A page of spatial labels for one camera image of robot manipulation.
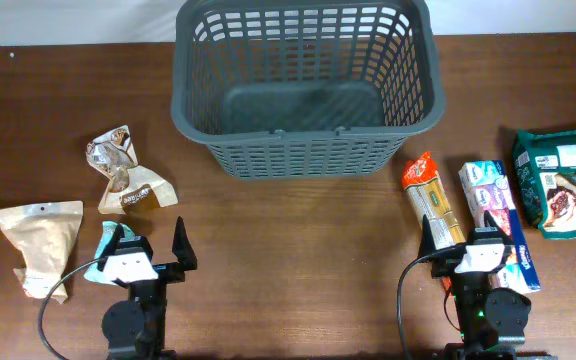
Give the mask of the orange spaghetti packet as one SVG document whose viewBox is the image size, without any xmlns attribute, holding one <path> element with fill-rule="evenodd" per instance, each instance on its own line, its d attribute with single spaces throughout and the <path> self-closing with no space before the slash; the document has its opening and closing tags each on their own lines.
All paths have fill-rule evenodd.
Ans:
<svg viewBox="0 0 576 360">
<path fill-rule="evenodd" d="M 430 152 L 406 164 L 402 186 L 420 226 L 423 227 L 426 218 L 431 228 L 432 239 L 421 240 L 419 257 L 466 242 Z"/>
</svg>

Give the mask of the tan kraft paper pouch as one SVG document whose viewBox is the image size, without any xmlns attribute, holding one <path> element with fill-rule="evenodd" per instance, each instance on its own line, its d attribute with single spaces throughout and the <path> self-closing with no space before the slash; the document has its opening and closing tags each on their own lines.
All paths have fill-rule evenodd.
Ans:
<svg viewBox="0 0 576 360">
<path fill-rule="evenodd" d="M 0 209 L 0 230 L 21 252 L 25 266 L 14 270 L 26 296 L 68 298 L 57 283 L 67 266 L 83 219 L 81 201 L 36 203 Z"/>
</svg>

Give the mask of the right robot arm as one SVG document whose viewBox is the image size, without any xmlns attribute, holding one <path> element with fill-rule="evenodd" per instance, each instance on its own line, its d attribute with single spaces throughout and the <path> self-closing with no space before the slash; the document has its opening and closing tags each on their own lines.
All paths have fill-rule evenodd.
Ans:
<svg viewBox="0 0 576 360">
<path fill-rule="evenodd" d="M 440 357 L 453 360 L 519 359 L 525 343 L 531 301 L 509 288 L 493 287 L 489 277 L 501 270 L 514 242 L 489 212 L 484 226 L 469 239 L 443 249 L 434 247 L 430 220 L 422 218 L 422 242 L 418 260 L 431 264 L 431 276 L 450 280 L 460 343 L 444 347 Z"/>
</svg>

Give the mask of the blue tissue pack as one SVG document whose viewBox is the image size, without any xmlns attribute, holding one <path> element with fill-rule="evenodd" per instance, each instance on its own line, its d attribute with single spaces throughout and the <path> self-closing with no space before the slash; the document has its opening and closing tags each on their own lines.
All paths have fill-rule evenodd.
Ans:
<svg viewBox="0 0 576 360">
<path fill-rule="evenodd" d="M 489 212 L 496 225 L 513 241 L 506 264 L 496 274 L 489 276 L 491 285 L 509 288 L 520 294 L 540 291 L 541 284 L 502 162 L 466 162 L 459 170 L 459 179 L 475 226 L 484 227 L 484 214 Z"/>
</svg>

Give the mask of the brown white snack bag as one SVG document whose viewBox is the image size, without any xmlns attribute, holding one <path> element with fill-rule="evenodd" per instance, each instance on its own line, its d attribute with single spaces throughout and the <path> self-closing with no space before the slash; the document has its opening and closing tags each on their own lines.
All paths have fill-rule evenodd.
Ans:
<svg viewBox="0 0 576 360">
<path fill-rule="evenodd" d="M 127 125 L 89 142 L 86 160 L 109 180 L 98 204 L 101 214 L 142 213 L 179 202 L 169 181 L 139 164 Z"/>
</svg>

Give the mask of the teal small packet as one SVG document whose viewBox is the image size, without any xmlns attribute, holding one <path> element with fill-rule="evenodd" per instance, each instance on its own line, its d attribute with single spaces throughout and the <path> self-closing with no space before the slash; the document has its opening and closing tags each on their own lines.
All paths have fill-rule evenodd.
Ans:
<svg viewBox="0 0 576 360">
<path fill-rule="evenodd" d="M 103 221 L 102 222 L 102 235 L 101 235 L 101 238 L 99 240 L 99 243 L 98 243 L 98 246 L 97 246 L 97 249 L 95 252 L 95 258 L 99 258 L 101 256 L 103 250 L 109 244 L 109 242 L 112 238 L 112 235 L 114 234 L 115 229 L 118 226 L 120 226 L 123 229 L 125 237 L 134 237 L 135 236 L 134 231 L 129 226 L 127 226 L 126 224 L 116 223 L 113 221 Z M 93 282 L 93 283 L 115 286 L 115 283 L 108 280 L 105 277 L 105 275 L 97 268 L 97 265 L 90 265 L 84 273 L 84 278 L 90 282 Z"/>
</svg>

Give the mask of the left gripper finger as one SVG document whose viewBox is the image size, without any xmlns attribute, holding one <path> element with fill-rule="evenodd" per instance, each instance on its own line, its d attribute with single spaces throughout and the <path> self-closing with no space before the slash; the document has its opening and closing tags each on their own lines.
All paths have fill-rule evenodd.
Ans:
<svg viewBox="0 0 576 360">
<path fill-rule="evenodd" d="M 98 270 L 103 271 L 105 264 L 110 256 L 113 256 L 117 250 L 120 240 L 124 237 L 124 229 L 121 224 L 115 227 L 114 232 L 109 240 L 109 242 L 103 248 L 101 255 L 99 256 L 100 261 L 98 262 Z"/>
<path fill-rule="evenodd" d="M 197 257 L 190 244 L 184 221 L 181 216 L 176 220 L 172 242 L 172 252 L 184 271 L 197 269 Z"/>
</svg>

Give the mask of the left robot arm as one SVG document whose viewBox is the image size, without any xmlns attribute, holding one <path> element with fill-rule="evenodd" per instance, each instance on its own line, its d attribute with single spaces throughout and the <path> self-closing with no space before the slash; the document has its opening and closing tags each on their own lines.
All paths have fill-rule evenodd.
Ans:
<svg viewBox="0 0 576 360">
<path fill-rule="evenodd" d="M 184 221 L 176 220 L 174 262 L 154 264 L 153 249 L 144 236 L 129 237 L 118 226 L 101 253 L 98 270 L 112 283 L 128 290 L 128 298 L 113 304 L 102 319 L 110 359 L 176 359 L 165 348 L 167 286 L 181 283 L 197 269 L 197 257 Z"/>
</svg>

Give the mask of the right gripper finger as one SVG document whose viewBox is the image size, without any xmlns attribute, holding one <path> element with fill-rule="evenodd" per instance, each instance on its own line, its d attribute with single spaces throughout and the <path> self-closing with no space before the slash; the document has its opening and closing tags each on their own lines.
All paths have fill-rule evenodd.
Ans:
<svg viewBox="0 0 576 360">
<path fill-rule="evenodd" d="M 495 227 L 503 233 L 502 238 L 506 245 L 514 244 L 514 240 L 512 238 L 510 216 L 507 210 L 485 210 L 483 219 L 484 224 L 487 227 Z"/>
<path fill-rule="evenodd" d="M 422 235 L 417 254 L 418 259 L 428 257 L 429 255 L 433 254 L 436 251 L 431 223 L 426 215 L 422 217 L 421 228 L 422 228 Z"/>
</svg>

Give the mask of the grey plastic basket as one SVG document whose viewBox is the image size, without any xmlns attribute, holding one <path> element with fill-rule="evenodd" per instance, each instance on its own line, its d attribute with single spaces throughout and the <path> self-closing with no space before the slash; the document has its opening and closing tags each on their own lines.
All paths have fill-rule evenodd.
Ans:
<svg viewBox="0 0 576 360">
<path fill-rule="evenodd" d="M 239 179 L 368 175 L 446 109 L 422 0 L 188 1 L 171 118 Z"/>
</svg>

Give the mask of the green Nescafe coffee bag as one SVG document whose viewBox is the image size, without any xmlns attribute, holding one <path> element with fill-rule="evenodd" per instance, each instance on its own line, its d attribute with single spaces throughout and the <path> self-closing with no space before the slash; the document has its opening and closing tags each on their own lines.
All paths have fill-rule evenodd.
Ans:
<svg viewBox="0 0 576 360">
<path fill-rule="evenodd" d="M 512 157 L 527 222 L 544 238 L 576 238 L 576 130 L 520 130 Z"/>
</svg>

